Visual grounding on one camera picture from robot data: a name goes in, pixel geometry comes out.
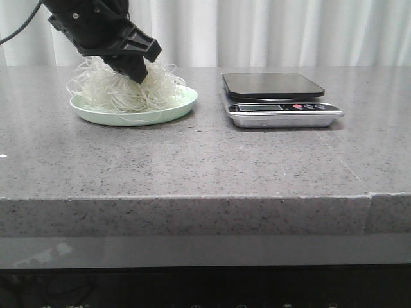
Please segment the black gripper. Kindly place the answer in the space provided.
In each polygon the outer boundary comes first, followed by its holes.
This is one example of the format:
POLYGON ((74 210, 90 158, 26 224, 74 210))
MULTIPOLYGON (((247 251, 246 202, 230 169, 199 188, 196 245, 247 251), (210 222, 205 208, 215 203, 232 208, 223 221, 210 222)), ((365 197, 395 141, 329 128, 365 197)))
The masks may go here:
POLYGON ((50 0, 42 4, 51 13, 52 26, 83 56, 103 55, 116 37, 116 56, 103 56, 102 59, 114 71, 139 84, 148 75, 144 58, 154 62, 162 51, 155 38, 134 24, 124 24, 120 29, 128 14, 128 1, 50 0))

